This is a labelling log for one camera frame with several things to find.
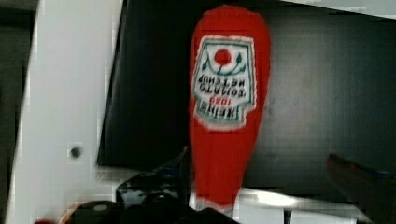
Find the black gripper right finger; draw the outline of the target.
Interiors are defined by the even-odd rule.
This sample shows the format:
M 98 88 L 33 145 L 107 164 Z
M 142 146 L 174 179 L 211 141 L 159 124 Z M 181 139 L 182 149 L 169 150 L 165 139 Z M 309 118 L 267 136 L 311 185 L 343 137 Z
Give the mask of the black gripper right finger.
M 395 175 L 349 161 L 337 154 L 326 160 L 334 186 L 372 224 L 395 224 Z

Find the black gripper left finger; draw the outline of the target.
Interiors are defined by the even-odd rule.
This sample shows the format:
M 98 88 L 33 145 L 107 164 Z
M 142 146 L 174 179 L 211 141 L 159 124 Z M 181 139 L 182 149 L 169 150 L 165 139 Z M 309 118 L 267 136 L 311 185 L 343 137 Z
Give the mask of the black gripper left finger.
M 164 193 L 188 204 L 191 195 L 191 149 L 184 147 L 174 159 L 149 173 L 134 175 L 115 190 L 124 209 L 141 204 L 150 194 Z

